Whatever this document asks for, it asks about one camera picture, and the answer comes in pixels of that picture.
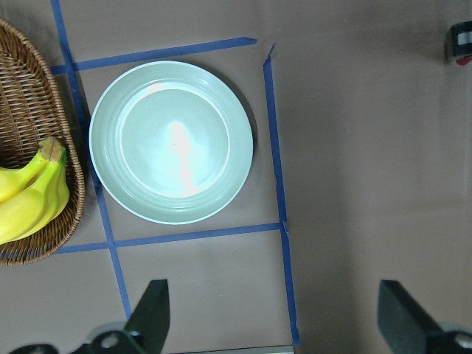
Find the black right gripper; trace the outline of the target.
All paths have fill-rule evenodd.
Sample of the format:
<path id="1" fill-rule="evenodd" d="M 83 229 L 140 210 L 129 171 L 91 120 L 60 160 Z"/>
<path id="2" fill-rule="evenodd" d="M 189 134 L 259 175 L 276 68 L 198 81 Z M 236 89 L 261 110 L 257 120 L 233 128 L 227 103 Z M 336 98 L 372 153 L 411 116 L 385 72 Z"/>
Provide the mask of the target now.
<path id="1" fill-rule="evenodd" d="M 448 61 L 471 61 L 471 21 L 450 27 L 446 35 L 445 52 Z"/>

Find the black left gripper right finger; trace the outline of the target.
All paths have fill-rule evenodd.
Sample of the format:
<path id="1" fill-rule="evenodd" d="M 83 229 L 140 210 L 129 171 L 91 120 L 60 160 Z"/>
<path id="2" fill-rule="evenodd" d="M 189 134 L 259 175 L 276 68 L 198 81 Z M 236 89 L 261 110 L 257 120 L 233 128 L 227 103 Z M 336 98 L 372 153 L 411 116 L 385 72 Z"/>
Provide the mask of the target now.
<path id="1" fill-rule="evenodd" d="M 381 280 L 378 328 L 392 353 L 429 353 L 443 330 L 397 280 Z"/>

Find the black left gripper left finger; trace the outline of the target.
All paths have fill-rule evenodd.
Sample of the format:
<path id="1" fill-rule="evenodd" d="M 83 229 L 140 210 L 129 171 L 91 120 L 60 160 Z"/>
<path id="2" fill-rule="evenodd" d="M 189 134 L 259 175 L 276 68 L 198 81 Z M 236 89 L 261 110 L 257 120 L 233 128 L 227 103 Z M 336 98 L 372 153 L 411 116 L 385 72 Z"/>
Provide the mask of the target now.
<path id="1" fill-rule="evenodd" d="M 167 280 L 149 282 L 125 325 L 145 353 L 161 353 L 170 328 L 170 298 Z"/>

